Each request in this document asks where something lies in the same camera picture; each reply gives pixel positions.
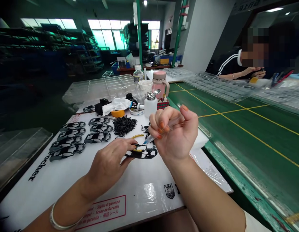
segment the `clear plastic tray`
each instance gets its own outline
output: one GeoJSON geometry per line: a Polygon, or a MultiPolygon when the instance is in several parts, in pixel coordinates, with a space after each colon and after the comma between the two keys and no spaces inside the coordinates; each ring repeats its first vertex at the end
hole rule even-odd
{"type": "Polygon", "coordinates": [[[265,87],[252,86],[246,82],[237,82],[219,78],[213,74],[199,72],[185,77],[182,81],[228,102],[239,102],[265,87]]]}
{"type": "Polygon", "coordinates": [[[42,127],[0,133],[0,189],[52,135],[42,127]]]}
{"type": "Polygon", "coordinates": [[[166,69],[161,69],[161,70],[165,71],[169,77],[179,79],[179,80],[181,80],[182,78],[186,78],[186,77],[195,75],[194,72],[191,72],[184,68],[166,68],[166,69]]]}
{"type": "Polygon", "coordinates": [[[299,86],[268,89],[256,93],[254,97],[299,114],[299,86]]]}
{"type": "Polygon", "coordinates": [[[114,76],[113,71],[106,71],[105,73],[102,74],[102,77],[112,77],[114,76]]]}
{"type": "Polygon", "coordinates": [[[62,100],[67,104],[81,104],[84,101],[114,97],[124,97],[135,90],[133,76],[130,74],[101,79],[74,82],[62,100]]]}

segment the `adhesive tape roll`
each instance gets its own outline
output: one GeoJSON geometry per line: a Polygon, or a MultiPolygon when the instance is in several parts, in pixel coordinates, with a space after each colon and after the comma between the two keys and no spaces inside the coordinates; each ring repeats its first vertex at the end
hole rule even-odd
{"type": "Polygon", "coordinates": [[[136,109],[129,109],[130,114],[134,116],[142,115],[144,114],[144,110],[136,110],[136,109]]]}
{"type": "Polygon", "coordinates": [[[125,115],[125,111],[124,110],[111,111],[111,114],[115,118],[121,118],[125,115]]]}

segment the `silver bangle bracelet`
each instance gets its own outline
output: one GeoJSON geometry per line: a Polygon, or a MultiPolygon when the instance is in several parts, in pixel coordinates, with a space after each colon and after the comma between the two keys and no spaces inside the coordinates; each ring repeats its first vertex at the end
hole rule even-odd
{"type": "Polygon", "coordinates": [[[57,201],[53,204],[53,207],[52,207],[52,210],[50,213],[50,223],[51,223],[52,227],[55,228],[56,230],[63,231],[63,230],[71,229],[72,227],[75,227],[82,220],[83,217],[78,222],[74,223],[73,225],[66,226],[66,227],[59,225],[57,222],[55,222],[55,219],[53,216],[53,210],[54,210],[56,203],[57,203],[57,201]]]}

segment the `green pillar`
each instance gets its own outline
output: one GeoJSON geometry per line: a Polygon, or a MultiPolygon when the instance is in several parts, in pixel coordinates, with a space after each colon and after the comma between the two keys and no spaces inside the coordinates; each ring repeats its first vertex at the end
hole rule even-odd
{"type": "Polygon", "coordinates": [[[181,38],[181,31],[182,31],[182,21],[184,19],[184,16],[182,15],[185,13],[185,8],[183,6],[186,5],[186,0],[182,0],[182,8],[181,8],[181,14],[179,16],[179,23],[178,23],[178,30],[177,30],[177,35],[176,35],[176,41],[175,41],[175,47],[174,47],[174,56],[173,56],[173,61],[172,61],[172,67],[174,67],[175,62],[176,62],[176,55],[177,55],[177,49],[179,45],[179,40],[181,38]]]}
{"type": "Polygon", "coordinates": [[[140,65],[142,66],[142,69],[143,69],[140,0],[136,0],[136,9],[137,9],[137,24],[138,24],[137,25],[137,38],[139,40],[140,65]]]}

